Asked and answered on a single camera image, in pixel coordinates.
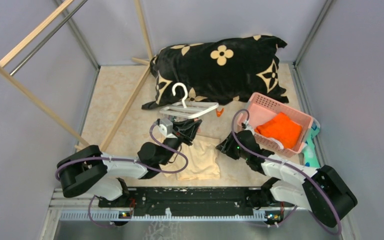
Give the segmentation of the white clip hanger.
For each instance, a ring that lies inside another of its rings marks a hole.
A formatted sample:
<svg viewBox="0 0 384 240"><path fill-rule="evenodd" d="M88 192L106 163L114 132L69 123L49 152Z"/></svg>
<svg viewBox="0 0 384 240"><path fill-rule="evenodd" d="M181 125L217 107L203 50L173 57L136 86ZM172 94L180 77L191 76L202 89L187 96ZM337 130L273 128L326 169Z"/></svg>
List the white clip hanger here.
<svg viewBox="0 0 384 240"><path fill-rule="evenodd" d="M159 110L160 114L189 120L199 118L205 114L210 113L211 111L216 110L219 107L217 102L186 101L188 97L187 88L185 84L180 82L175 83L171 89L174 96L176 95L177 87L181 87L184 93L181 101L164 106Z"/></svg>

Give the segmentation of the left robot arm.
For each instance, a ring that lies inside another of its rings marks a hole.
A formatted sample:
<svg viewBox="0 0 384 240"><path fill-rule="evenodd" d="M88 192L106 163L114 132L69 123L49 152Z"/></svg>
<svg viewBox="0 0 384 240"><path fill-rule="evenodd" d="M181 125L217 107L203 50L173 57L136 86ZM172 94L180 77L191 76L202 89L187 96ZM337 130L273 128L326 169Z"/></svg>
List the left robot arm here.
<svg viewBox="0 0 384 240"><path fill-rule="evenodd" d="M147 180L160 173L171 175L186 170L190 161L180 148L193 144L201 124L197 118L158 118L149 129L152 141L145 142L136 156L114 156L101 151L98 145L89 145L61 160L55 178L65 198L91 194L124 207L130 193L123 178Z"/></svg>

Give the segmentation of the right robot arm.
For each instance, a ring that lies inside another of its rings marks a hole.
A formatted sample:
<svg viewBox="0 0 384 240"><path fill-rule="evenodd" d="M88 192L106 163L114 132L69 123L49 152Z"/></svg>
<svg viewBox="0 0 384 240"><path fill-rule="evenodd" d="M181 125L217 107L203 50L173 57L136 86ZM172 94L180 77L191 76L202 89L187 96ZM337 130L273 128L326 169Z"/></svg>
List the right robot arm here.
<svg viewBox="0 0 384 240"><path fill-rule="evenodd" d="M234 160L244 159L253 171L269 177L257 198L260 205L287 202L308 210L321 224L333 228L358 204L333 167L286 160L261 148L249 130L230 133L216 149Z"/></svg>

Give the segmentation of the cream boxer underwear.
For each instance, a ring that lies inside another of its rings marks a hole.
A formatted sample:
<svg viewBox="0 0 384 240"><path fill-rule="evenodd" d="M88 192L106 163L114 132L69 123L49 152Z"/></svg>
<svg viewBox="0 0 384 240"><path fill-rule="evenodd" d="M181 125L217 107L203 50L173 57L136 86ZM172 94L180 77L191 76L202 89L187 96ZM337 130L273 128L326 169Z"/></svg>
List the cream boxer underwear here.
<svg viewBox="0 0 384 240"><path fill-rule="evenodd" d="M188 158L185 170L176 173L165 173L165 177L176 177L179 181L218 180L221 178L220 167L216 163L219 138L197 135L191 146L182 144L180 152Z"/></svg>

